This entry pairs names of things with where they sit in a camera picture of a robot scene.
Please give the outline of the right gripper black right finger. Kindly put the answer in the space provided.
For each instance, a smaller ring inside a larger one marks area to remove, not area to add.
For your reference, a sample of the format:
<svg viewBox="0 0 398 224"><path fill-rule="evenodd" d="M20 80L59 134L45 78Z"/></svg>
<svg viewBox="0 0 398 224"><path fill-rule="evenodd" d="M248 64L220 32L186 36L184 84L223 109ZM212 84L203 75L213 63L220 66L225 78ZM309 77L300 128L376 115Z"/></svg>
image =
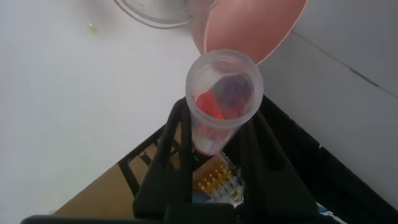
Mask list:
<svg viewBox="0 0 398 224"><path fill-rule="evenodd" d="M310 223L318 205L260 111L239 130L244 208L253 223Z"/></svg>

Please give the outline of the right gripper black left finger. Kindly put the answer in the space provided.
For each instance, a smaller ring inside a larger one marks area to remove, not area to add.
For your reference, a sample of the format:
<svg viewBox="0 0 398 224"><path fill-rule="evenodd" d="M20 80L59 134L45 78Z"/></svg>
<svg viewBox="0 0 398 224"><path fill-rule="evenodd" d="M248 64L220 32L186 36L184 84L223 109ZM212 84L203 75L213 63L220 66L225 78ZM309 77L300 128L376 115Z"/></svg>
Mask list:
<svg viewBox="0 0 398 224"><path fill-rule="evenodd" d="M178 124L186 133L182 134L178 151L180 168L173 170L169 159ZM172 107L156 154L134 197L132 210L136 218L162 219L167 207L192 202L191 133L190 111L186 98L182 98Z"/></svg>

